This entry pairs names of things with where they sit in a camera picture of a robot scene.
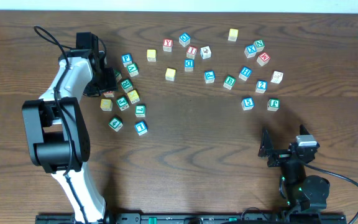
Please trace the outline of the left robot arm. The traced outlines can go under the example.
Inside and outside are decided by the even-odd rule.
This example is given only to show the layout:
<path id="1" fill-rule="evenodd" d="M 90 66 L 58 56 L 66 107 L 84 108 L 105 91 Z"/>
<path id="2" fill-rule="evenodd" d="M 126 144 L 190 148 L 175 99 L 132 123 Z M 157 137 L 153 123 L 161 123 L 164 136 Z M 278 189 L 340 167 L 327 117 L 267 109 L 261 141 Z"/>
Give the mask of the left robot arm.
<path id="1" fill-rule="evenodd" d="M 59 47 L 59 70 L 48 90 L 38 100 L 22 105 L 29 155 L 63 188 L 72 215 L 37 215 L 36 223 L 114 223 L 106 201 L 91 176 L 90 137 L 80 109 L 82 96 L 99 97 L 117 90 L 112 68 L 106 66 L 103 42 L 90 32 L 76 35 L 75 47 L 61 45 L 40 26 L 35 32 Z"/>

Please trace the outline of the red A block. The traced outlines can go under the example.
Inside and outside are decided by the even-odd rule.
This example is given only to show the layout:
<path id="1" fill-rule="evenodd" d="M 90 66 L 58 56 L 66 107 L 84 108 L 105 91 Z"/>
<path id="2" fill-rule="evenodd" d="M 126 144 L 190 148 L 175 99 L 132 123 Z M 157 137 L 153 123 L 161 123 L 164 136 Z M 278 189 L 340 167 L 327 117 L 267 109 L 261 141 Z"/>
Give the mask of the red A block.
<path id="1" fill-rule="evenodd" d="M 114 92 L 113 91 L 104 92 L 104 96 L 106 98 L 114 98 Z"/>

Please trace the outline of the red I block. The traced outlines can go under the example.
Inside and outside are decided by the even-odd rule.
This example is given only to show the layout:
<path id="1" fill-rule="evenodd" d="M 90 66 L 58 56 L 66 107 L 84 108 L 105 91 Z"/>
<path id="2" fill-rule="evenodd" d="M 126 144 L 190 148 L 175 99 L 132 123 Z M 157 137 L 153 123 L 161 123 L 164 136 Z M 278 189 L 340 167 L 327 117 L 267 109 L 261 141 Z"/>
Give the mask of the red I block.
<path id="1" fill-rule="evenodd" d="M 186 51 L 186 57 L 192 60 L 195 59 L 198 49 L 194 46 L 189 46 Z"/>

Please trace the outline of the blue 2 block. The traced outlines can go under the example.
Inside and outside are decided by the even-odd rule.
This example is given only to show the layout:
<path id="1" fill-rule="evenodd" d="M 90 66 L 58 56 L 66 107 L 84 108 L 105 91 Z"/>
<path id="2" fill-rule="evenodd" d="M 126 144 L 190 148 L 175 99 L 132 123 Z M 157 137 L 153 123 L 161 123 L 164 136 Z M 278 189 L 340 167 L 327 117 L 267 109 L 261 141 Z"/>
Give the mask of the blue 2 block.
<path id="1" fill-rule="evenodd" d="M 255 87 L 255 92 L 256 93 L 265 93 L 267 89 L 267 82 L 263 81 L 263 80 L 258 80 L 256 87 Z"/>

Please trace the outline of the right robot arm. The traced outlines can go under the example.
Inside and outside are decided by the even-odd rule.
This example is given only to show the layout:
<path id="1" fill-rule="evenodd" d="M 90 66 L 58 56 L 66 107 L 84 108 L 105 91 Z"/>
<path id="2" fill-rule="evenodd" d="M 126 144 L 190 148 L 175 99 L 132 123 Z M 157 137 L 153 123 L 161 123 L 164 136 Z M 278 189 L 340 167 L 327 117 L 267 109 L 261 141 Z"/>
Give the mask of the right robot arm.
<path id="1" fill-rule="evenodd" d="M 274 149 L 269 132 L 262 130 L 258 156 L 267 158 L 268 167 L 280 168 L 282 196 L 297 212 L 319 212 L 327 207 L 329 181 L 318 175 L 307 176 L 305 171 L 318 149 L 319 143 L 303 125 L 287 149 Z"/>

